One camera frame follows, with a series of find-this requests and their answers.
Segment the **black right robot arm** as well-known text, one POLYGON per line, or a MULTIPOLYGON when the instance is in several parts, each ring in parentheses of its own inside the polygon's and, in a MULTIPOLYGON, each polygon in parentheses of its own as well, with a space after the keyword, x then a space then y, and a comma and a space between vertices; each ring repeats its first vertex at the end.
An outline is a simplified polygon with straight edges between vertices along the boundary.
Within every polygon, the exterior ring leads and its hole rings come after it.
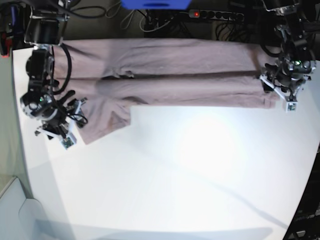
POLYGON ((62 43, 63 34, 69 17, 89 19, 89 16, 77 13, 77 0, 33 0, 32 4, 24 42, 33 46, 33 51, 26 62, 29 81, 27 92, 20 98, 20 106, 26 116, 41 121, 36 135, 44 133, 49 139, 66 139, 71 135, 74 123, 84 127, 88 121, 81 114, 80 100, 73 99, 64 106, 75 91, 68 91, 61 99, 55 98, 65 91, 72 73, 71 55, 62 43), (63 85, 54 79, 55 46, 61 47, 67 58, 63 85))

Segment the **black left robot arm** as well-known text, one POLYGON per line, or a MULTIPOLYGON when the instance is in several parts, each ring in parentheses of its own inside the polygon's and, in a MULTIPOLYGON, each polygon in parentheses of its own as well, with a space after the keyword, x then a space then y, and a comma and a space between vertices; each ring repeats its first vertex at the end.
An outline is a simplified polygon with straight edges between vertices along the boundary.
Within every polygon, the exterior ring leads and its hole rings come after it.
POLYGON ((275 30, 281 38, 279 53, 268 55, 276 58, 275 65, 264 65, 266 79, 273 89, 296 96, 298 90, 310 80, 317 66, 315 55, 308 43, 304 23, 299 15, 299 0, 264 0, 264 9, 281 17, 275 30))

